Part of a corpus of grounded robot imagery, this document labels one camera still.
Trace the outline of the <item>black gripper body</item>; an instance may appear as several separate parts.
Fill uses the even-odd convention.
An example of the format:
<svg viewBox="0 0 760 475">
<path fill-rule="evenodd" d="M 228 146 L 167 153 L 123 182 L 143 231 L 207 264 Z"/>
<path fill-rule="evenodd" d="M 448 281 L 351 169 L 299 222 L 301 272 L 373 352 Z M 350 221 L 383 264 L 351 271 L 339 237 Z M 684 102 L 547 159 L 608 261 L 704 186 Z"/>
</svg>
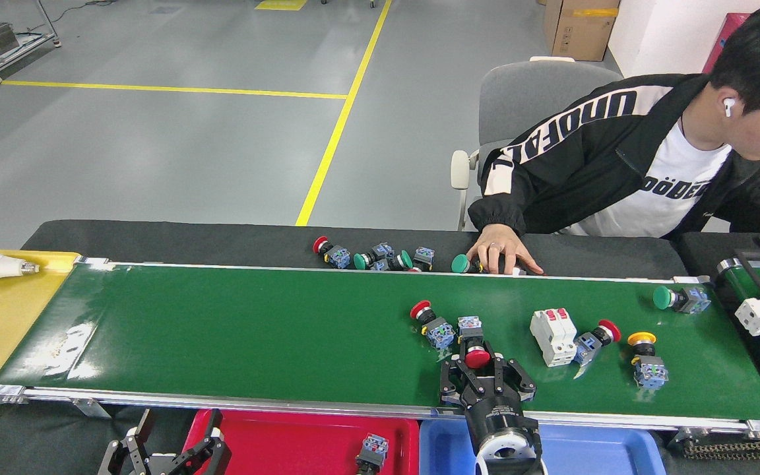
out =
<svg viewBox="0 0 760 475">
<path fill-rule="evenodd" d="M 525 417 L 522 403 L 536 392 L 466 390 L 466 423 L 476 452 L 539 452 L 539 423 Z"/>
</svg>

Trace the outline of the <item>person's right hand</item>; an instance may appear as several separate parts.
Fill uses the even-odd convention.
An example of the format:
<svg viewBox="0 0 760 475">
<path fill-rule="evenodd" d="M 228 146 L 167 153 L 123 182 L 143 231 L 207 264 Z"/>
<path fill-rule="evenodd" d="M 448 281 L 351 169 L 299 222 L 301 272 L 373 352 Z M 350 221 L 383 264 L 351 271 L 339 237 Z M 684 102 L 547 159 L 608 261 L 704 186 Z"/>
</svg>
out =
<svg viewBox="0 0 760 475">
<path fill-rule="evenodd" d="M 479 259 L 490 274 L 513 274 L 516 268 L 532 274 L 545 274 L 515 230 L 504 224 L 489 224 L 482 228 L 480 237 L 466 256 L 470 261 Z"/>
</svg>

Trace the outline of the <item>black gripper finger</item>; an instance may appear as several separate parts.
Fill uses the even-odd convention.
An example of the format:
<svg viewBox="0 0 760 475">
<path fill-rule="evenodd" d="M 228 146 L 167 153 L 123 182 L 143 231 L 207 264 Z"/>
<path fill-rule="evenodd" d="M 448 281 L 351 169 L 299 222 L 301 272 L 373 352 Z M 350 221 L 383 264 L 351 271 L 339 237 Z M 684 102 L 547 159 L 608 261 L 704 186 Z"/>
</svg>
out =
<svg viewBox="0 0 760 475">
<path fill-rule="evenodd" d="M 459 348 L 441 364 L 439 392 L 441 401 L 458 406 L 473 406 L 486 396 L 484 369 L 488 366 L 488 343 L 478 342 Z"/>
<path fill-rule="evenodd" d="M 152 474 L 150 455 L 146 451 L 146 442 L 150 438 L 156 417 L 145 409 L 139 424 L 127 432 L 123 439 L 112 440 L 106 448 L 100 463 L 98 474 L 121 474 L 126 460 L 133 465 L 131 474 Z"/>
<path fill-rule="evenodd" d="M 536 396 L 537 386 L 527 371 L 515 358 L 494 354 L 489 397 L 506 396 L 519 402 L 530 402 Z"/>
<path fill-rule="evenodd" d="M 220 424 L 223 415 L 218 409 L 209 411 L 208 426 L 203 438 L 179 456 L 179 473 L 224 474 L 232 457 L 230 448 L 222 438 Z"/>
</svg>

